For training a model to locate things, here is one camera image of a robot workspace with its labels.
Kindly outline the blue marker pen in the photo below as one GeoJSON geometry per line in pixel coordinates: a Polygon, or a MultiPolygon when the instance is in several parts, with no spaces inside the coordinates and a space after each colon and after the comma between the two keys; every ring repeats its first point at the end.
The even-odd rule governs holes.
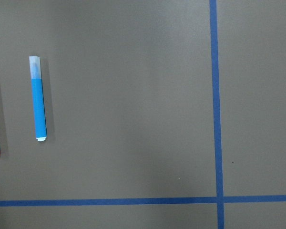
{"type": "Polygon", "coordinates": [[[43,86],[41,76],[41,62],[39,56],[29,56],[31,73],[31,88],[35,122],[35,135],[38,142],[47,138],[46,117],[43,98],[43,86]]]}

